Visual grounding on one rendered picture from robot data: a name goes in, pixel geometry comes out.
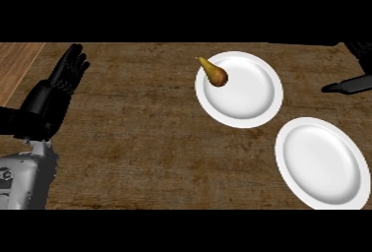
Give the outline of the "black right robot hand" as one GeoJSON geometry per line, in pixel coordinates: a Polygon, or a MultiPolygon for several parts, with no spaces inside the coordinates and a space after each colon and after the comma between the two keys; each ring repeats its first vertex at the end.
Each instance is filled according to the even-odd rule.
{"type": "Polygon", "coordinates": [[[354,95],[372,91],[372,42],[347,42],[344,45],[357,59],[363,75],[323,86],[322,92],[354,95]]]}

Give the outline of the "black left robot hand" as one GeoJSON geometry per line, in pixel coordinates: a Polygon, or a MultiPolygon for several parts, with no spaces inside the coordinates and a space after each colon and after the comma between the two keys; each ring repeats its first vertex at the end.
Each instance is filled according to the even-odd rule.
{"type": "Polygon", "coordinates": [[[56,134],[71,96],[90,66],[83,45],[72,43],[46,80],[34,86],[19,109],[0,106],[0,135],[47,141],[56,134]]]}

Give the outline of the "white oval plate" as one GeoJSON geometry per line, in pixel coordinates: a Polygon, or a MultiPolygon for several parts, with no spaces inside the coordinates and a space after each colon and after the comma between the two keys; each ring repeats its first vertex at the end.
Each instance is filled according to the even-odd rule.
{"type": "Polygon", "coordinates": [[[276,163],[300,200],[317,210],[360,210],[371,194],[363,154],[347,134],[326,121],[301,117],[282,127],[276,163]]]}
{"type": "Polygon", "coordinates": [[[284,100],[279,76],[263,59],[250,53],[227,51],[210,58],[229,81],[222,87],[210,83],[204,69],[195,80],[195,92],[210,116],[235,128],[254,128],[276,116],[284,100]]]}

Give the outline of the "brown yellow pear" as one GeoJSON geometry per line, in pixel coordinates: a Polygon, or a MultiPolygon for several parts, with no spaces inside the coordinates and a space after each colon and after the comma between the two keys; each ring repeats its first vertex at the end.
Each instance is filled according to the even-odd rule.
{"type": "Polygon", "coordinates": [[[207,58],[198,56],[201,67],[204,69],[208,81],[214,87],[223,87],[229,81],[229,74],[226,70],[219,67],[207,58]]]}

